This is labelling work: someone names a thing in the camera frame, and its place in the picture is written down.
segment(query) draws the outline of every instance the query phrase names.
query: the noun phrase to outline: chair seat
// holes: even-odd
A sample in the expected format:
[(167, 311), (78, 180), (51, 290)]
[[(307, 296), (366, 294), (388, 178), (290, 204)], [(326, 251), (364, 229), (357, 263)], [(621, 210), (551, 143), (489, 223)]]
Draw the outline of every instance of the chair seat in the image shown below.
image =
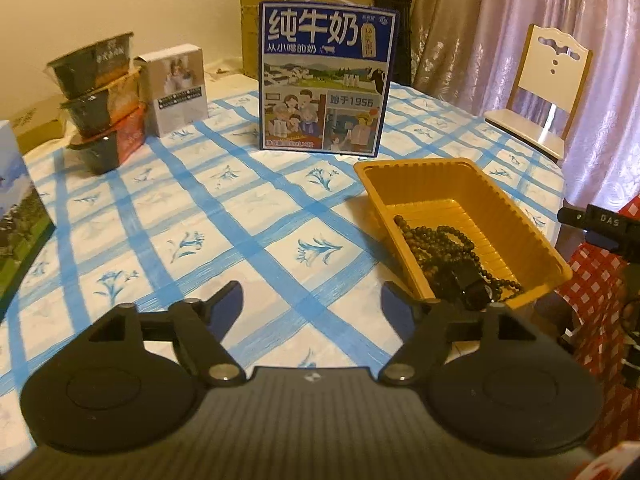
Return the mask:
[(540, 152), (545, 153), (554, 161), (564, 158), (564, 140), (551, 132), (544, 132), (543, 128), (532, 123), (512, 110), (492, 110), (484, 114), (488, 123), (521, 138), (527, 144), (532, 144)]

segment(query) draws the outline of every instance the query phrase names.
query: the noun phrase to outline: tissue box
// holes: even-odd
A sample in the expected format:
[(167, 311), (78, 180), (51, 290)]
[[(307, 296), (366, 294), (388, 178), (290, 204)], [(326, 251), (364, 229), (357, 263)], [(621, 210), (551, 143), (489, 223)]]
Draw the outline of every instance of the tissue box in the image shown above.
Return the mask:
[(148, 106), (147, 131), (163, 136), (207, 118), (202, 49), (183, 44), (138, 56), (140, 99)]

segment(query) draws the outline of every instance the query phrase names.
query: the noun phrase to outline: red checkered cloth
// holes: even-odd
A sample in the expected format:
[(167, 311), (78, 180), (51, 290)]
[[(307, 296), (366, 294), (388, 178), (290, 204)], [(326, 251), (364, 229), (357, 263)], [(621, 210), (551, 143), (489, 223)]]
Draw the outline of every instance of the red checkered cloth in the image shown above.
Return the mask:
[[(620, 210), (639, 219), (640, 196)], [(625, 333), (620, 325), (622, 304), (616, 293), (626, 262), (591, 244), (583, 243), (569, 261), (574, 276), (556, 291), (571, 305), (578, 319), (575, 359), (601, 382), (604, 391), (602, 416), (587, 446), (602, 454), (623, 440), (640, 440), (640, 391), (622, 385), (620, 368)]]

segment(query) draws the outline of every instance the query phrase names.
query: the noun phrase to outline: metal screw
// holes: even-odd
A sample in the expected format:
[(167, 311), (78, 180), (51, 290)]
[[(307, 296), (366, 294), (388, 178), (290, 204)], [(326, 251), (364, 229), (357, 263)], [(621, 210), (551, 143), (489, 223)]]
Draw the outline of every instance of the metal screw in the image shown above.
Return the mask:
[(394, 363), (385, 368), (385, 375), (392, 381), (407, 381), (415, 375), (415, 370), (411, 365)]
[(240, 374), (240, 368), (236, 365), (220, 364), (209, 368), (209, 375), (217, 381), (230, 381)]

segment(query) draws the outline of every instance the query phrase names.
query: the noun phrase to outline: table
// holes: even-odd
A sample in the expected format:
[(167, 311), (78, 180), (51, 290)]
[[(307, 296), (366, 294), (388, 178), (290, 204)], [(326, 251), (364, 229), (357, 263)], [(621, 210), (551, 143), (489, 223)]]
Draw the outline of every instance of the table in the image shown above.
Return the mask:
[[(18, 393), (30, 373), (117, 303), (164, 310), (242, 283), (223, 344), (255, 365), (368, 366), (400, 346), (380, 286), (400, 283), (353, 164), (356, 156), (261, 152), (257, 91), (209, 119), (150, 138), (100, 177), (73, 152), (29, 163), (57, 225), (0, 326), (0, 470), (33, 441)], [(481, 118), (392, 84), (379, 158), (467, 157), (555, 241), (559, 168)], [(169, 358), (170, 344), (148, 349)]]

